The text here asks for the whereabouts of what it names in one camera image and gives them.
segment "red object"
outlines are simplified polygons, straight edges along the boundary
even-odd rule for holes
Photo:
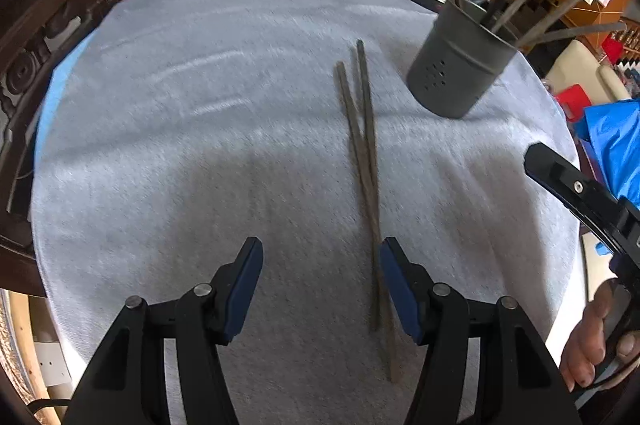
[[[617,61],[619,61],[620,56],[622,56],[625,47],[622,42],[612,39],[611,35],[609,35],[606,39],[604,39],[604,42],[602,43],[602,50],[607,53],[609,62],[615,64]]]
[[[556,100],[562,107],[566,119],[572,123],[584,116],[586,107],[591,106],[591,100],[580,85],[575,84],[556,94]]]

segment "gray metal utensil holder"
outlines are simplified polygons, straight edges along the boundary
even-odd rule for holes
[[[462,7],[447,0],[407,74],[415,99],[446,118],[465,116],[517,52],[509,30],[494,35],[479,24],[481,7]]]

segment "black bracket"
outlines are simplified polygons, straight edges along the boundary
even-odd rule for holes
[[[465,299],[409,262],[395,238],[380,247],[389,294],[402,328],[427,355],[404,425],[455,425],[468,339],[481,339],[476,411],[466,425],[579,425],[564,381],[540,335],[512,297]]]
[[[100,342],[67,408],[64,425],[170,425],[164,339],[175,339],[190,425],[237,425],[216,345],[242,330],[262,269],[262,243],[249,237],[210,283],[149,306],[129,297]]]
[[[605,358],[595,369],[596,381],[601,380],[615,372],[619,339],[627,331],[640,329],[640,210],[624,197],[614,198],[601,183],[542,143],[529,147],[524,168],[527,176],[556,196],[610,249],[609,269],[628,292],[626,299],[616,297],[620,304],[614,301],[614,305],[623,306],[614,307],[605,320]],[[595,392],[585,394],[577,387],[572,396],[581,408]],[[590,412],[590,408],[581,408],[583,414]]]

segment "wall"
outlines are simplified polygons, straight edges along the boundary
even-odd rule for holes
[[[622,16],[640,22],[640,1],[630,0]]]

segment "round table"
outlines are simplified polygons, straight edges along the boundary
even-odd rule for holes
[[[522,161],[536,141],[575,148],[520,54],[463,119],[418,105],[403,80],[433,19],[409,0],[115,6],[54,77],[38,131],[34,241],[67,354],[88,360],[127,296],[177,298],[255,235],[262,275],[220,348],[240,423],[402,422],[424,348],[398,328],[393,385],[368,331],[371,243],[334,79],[338,60],[354,76],[357,39],[383,235],[466,297],[516,297],[545,336],[578,223]]]

